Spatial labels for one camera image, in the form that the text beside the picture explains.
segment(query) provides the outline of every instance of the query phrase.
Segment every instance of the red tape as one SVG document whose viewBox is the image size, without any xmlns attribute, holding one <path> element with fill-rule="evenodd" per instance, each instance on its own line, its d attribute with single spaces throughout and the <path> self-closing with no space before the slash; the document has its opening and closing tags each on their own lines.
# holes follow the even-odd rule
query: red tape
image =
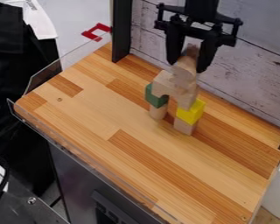
<svg viewBox="0 0 280 224">
<path fill-rule="evenodd" d="M 95 27 L 91 28 L 90 30 L 88 31 L 84 31 L 82 33 L 82 35 L 86 38 L 89 38 L 89 39 L 92 39 L 96 42 L 100 42 L 102 40 L 101 37 L 93 34 L 94 31 L 96 30 L 101 30 L 101 31 L 104 31 L 104 32 L 110 32 L 111 31 L 111 28 L 106 26 L 105 24 L 100 24 L 98 23 Z"/>
</svg>

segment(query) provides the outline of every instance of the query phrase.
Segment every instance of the wooden table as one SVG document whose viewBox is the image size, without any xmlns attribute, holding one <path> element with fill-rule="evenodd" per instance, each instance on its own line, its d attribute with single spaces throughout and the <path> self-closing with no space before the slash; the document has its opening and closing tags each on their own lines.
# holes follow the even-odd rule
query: wooden table
<svg viewBox="0 0 280 224">
<path fill-rule="evenodd" d="M 205 114 L 185 136 L 172 127 L 174 101 L 164 121 L 148 115 L 144 88 L 160 68 L 110 58 L 108 44 L 15 110 L 169 222 L 249 222 L 280 162 L 280 129 L 201 91 Z"/>
</svg>

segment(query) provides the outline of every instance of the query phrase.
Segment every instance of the wooden backdrop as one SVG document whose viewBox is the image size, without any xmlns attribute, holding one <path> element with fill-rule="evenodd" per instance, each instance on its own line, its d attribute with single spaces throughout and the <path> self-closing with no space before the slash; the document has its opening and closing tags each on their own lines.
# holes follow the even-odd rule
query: wooden backdrop
<svg viewBox="0 0 280 224">
<path fill-rule="evenodd" d="M 165 35 L 153 28 L 156 5 L 184 1 L 133 0 L 131 52 L 169 69 Z M 200 75 L 199 84 L 280 126 L 280 0 L 220 0 L 219 12 L 239 17 L 245 24 L 237 46 L 221 47 L 213 64 Z M 199 43 L 192 38 L 186 42 Z"/>
</svg>

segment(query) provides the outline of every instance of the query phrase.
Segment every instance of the green block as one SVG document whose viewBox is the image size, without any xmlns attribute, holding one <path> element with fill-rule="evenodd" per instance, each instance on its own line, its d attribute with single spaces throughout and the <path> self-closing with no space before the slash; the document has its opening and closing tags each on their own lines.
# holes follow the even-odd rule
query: green block
<svg viewBox="0 0 280 224">
<path fill-rule="evenodd" d="M 152 83 L 148 84 L 145 89 L 145 100 L 149 102 L 156 109 L 162 107 L 169 101 L 168 95 L 162 95 L 162 97 L 158 98 L 151 93 Z"/>
</svg>

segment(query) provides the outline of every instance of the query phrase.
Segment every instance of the block tower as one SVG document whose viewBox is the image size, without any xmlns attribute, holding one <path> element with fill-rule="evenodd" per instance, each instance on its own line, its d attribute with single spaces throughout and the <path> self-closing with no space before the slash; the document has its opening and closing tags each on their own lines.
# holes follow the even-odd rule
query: block tower
<svg viewBox="0 0 280 224">
<path fill-rule="evenodd" d="M 189 45 L 177 63 L 165 70 L 150 83 L 145 90 L 145 100 L 150 103 L 150 116 L 156 120 L 165 117 L 169 97 L 178 103 L 174 128 L 190 136 L 203 114 L 205 103 L 197 98 L 196 60 L 198 49 Z"/>
</svg>

